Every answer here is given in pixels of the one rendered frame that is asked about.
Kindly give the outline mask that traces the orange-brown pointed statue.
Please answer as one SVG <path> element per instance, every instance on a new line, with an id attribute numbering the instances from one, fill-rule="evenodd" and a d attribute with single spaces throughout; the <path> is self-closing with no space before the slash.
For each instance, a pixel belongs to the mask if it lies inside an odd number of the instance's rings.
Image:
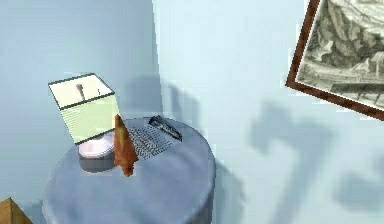
<path id="1" fill-rule="evenodd" d="M 115 116 L 114 154 L 114 164 L 122 168 L 125 176 L 132 175 L 138 157 L 129 132 L 119 115 Z"/>

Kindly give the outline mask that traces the round blue-grey table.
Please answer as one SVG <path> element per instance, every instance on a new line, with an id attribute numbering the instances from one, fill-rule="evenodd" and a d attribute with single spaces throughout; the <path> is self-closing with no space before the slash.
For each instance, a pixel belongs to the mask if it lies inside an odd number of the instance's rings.
<path id="1" fill-rule="evenodd" d="M 134 164 L 83 171 L 77 147 L 53 169 L 44 191 L 47 224 L 211 224 L 216 165 L 204 137 L 170 120 L 183 136 L 167 151 Z"/>

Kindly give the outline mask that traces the pale green shade table lamp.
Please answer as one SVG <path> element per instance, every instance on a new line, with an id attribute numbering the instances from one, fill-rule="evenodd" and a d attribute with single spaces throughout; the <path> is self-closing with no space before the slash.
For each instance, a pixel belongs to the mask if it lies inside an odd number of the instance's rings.
<path id="1" fill-rule="evenodd" d="M 114 167 L 115 92 L 95 73 L 50 82 L 48 87 L 77 147 L 80 167 L 99 173 Z"/>

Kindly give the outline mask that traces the brown framed grey picture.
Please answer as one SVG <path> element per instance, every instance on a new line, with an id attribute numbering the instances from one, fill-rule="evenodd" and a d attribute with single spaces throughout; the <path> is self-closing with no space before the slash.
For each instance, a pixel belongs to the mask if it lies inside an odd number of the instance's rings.
<path id="1" fill-rule="evenodd" d="M 309 0 L 286 85 L 384 121 L 384 0 Z"/>

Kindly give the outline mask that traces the light brown wooden furniture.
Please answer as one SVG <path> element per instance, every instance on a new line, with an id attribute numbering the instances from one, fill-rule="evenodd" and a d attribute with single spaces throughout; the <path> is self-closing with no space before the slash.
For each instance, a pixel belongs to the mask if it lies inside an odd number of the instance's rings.
<path id="1" fill-rule="evenodd" d="M 0 201 L 0 224 L 32 224 L 11 197 Z"/>

